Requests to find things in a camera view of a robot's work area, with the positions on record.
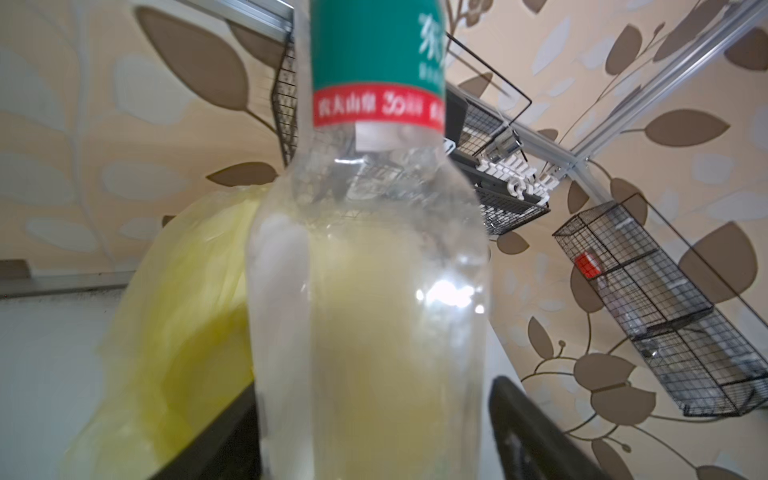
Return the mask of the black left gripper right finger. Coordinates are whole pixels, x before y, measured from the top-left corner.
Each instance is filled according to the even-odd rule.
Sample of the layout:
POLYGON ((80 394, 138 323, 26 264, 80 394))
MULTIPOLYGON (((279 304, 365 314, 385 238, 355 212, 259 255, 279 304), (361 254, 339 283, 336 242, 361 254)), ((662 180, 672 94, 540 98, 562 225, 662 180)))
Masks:
POLYGON ((494 378, 488 413, 504 479, 609 478, 508 377, 494 378))

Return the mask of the clear bottle green red label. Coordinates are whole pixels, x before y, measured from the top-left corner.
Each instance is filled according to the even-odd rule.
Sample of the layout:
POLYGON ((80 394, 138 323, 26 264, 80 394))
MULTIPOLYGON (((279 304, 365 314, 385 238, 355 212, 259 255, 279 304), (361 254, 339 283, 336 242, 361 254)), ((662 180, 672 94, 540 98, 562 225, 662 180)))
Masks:
POLYGON ((296 13, 299 147, 245 255, 263 475, 473 479, 489 249, 444 147, 444 8, 296 13))

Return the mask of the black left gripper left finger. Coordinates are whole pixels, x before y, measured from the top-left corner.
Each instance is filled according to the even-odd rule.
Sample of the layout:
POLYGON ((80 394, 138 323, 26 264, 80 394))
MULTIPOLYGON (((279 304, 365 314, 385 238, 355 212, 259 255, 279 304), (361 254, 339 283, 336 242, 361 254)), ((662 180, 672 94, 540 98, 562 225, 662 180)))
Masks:
POLYGON ((251 383, 152 479, 260 479, 261 475, 257 401, 251 383))

